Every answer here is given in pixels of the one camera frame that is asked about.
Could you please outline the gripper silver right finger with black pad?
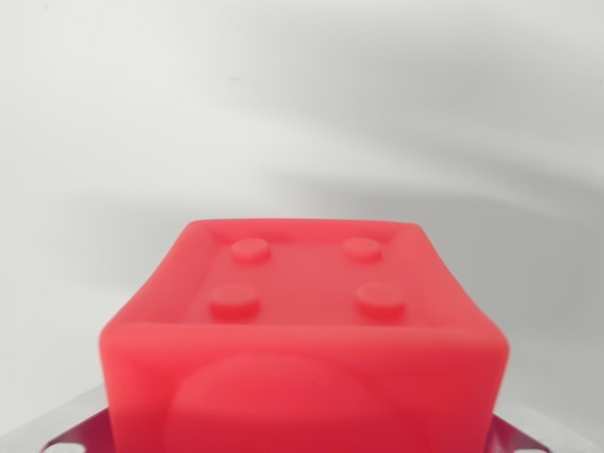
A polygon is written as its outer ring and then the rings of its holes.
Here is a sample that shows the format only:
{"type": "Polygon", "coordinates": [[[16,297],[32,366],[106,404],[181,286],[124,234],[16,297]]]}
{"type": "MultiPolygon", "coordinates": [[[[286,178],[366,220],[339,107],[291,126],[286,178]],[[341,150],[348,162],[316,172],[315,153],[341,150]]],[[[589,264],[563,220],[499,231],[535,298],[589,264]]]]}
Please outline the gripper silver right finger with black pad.
{"type": "Polygon", "coordinates": [[[555,424],[536,411],[497,411],[490,428],[491,452],[562,452],[555,424]]]}

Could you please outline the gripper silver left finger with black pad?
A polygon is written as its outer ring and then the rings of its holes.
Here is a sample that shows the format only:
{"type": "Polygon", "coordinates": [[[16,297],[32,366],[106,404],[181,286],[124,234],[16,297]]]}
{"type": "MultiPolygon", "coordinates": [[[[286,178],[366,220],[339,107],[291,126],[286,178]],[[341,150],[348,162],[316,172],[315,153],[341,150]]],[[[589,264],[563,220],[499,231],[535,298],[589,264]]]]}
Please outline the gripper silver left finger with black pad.
{"type": "Polygon", "coordinates": [[[1,436],[2,452],[114,452],[103,385],[1,436]]]}

